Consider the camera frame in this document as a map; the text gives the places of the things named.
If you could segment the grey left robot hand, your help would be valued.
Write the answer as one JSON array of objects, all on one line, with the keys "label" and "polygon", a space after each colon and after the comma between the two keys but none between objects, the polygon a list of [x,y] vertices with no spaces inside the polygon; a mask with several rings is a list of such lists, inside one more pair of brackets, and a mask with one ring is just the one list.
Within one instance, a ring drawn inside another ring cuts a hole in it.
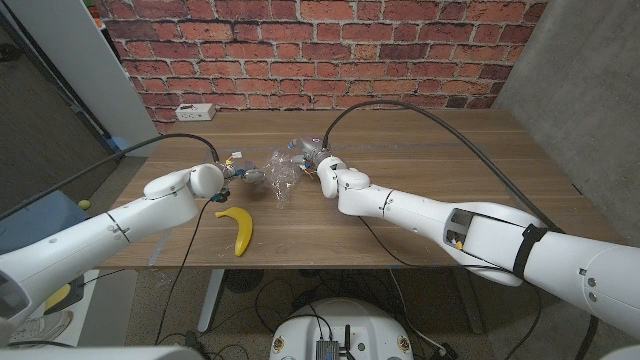
[{"label": "grey left robot hand", "polygon": [[217,166],[222,171],[226,185],[235,180],[243,180],[249,184],[258,184],[264,182],[266,179],[265,173],[251,161],[231,161],[218,163]]}]

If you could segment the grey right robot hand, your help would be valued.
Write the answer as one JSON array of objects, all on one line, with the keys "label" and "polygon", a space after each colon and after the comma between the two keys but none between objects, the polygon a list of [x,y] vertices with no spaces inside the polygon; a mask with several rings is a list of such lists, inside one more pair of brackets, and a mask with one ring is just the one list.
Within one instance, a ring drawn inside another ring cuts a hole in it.
[{"label": "grey right robot hand", "polygon": [[316,170],[323,160],[332,155],[329,149],[322,147],[320,138],[297,137],[289,142],[288,149],[297,151],[291,162],[303,170]]}]

